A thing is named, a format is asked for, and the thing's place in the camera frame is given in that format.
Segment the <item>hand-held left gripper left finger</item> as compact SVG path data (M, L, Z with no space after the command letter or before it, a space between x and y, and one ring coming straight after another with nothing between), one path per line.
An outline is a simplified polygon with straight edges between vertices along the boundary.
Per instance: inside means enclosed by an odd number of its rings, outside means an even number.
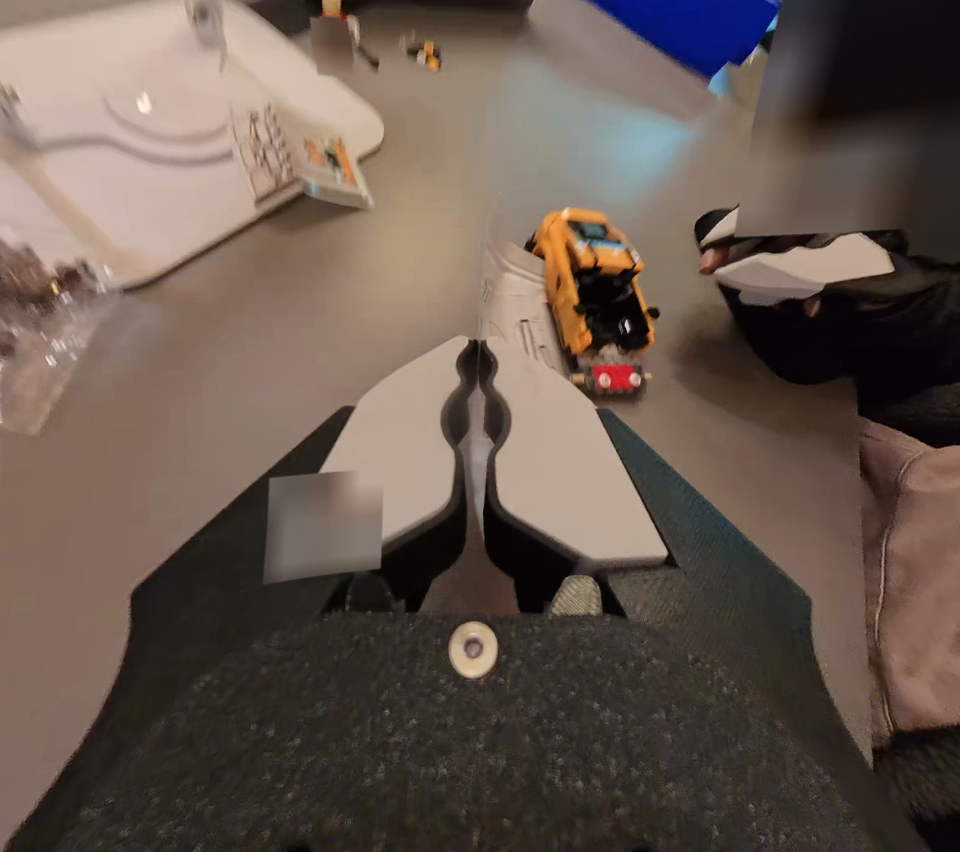
M368 390L320 469L353 473L381 497L377 570L392 597L419 608L458 561L468 527L461 444L470 425L479 344L457 336Z

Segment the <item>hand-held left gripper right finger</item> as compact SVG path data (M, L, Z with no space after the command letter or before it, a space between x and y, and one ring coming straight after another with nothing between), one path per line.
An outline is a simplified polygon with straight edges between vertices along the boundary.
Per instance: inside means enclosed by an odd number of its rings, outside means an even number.
M484 544L519 610L542 612L570 575L665 566L668 546L594 403L498 337L482 342L479 375L491 442Z

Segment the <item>torn white paper bag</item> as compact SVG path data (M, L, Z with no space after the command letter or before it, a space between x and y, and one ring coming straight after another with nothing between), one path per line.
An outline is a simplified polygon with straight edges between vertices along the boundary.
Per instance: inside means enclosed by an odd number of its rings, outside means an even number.
M543 262L489 238L479 290L479 385L491 469L505 506L556 492L567 467L569 414L582 397L561 370Z

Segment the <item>yellow lego car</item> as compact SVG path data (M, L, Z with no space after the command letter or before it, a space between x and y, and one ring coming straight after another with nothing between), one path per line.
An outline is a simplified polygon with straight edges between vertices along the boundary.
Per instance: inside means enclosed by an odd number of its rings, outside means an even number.
M544 266L546 306L560 369L594 398L638 400L651 375L643 361L661 312L647 303L643 261L626 234L598 210L554 210L525 251Z

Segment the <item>person's right forearm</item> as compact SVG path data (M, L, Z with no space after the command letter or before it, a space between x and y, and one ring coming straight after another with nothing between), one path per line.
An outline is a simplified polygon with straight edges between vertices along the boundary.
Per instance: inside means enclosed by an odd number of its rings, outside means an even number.
M778 378L848 379L862 417L934 448L958 446L958 262L911 255L900 231L864 237L889 255L892 272L769 305L748 304L716 283L738 330Z

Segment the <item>person's right hand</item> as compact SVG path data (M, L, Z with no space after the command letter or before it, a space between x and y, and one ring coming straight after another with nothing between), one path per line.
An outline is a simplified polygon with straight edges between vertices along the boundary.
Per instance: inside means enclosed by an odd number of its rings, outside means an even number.
M711 276L719 268L729 264L735 259L743 258L744 255L750 254L749 252L743 253L742 251L738 251L738 249L739 246L735 245L716 245L702 251L698 266L699 275L705 277ZM818 295L810 297L802 301L800 307L806 317L813 318L821 311L821 298Z

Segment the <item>person's beige hoodie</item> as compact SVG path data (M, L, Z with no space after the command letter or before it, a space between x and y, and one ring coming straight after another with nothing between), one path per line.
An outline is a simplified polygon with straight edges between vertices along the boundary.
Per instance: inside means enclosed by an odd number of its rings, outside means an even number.
M959 719L959 450L863 419L871 743Z

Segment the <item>white stand with clear rods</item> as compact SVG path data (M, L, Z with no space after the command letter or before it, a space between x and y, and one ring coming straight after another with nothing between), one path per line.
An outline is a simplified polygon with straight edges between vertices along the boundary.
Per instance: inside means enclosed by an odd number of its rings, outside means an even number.
M383 120L234 0L150 0L2 30L2 241L83 258L111 289L152 282L259 210L231 104L279 104L358 161Z

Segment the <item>clear bag of dark screws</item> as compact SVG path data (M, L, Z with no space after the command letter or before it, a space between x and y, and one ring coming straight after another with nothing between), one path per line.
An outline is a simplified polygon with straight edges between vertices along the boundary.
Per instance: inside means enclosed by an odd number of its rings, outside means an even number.
M119 294L83 258L47 262L1 243L1 426L40 433Z

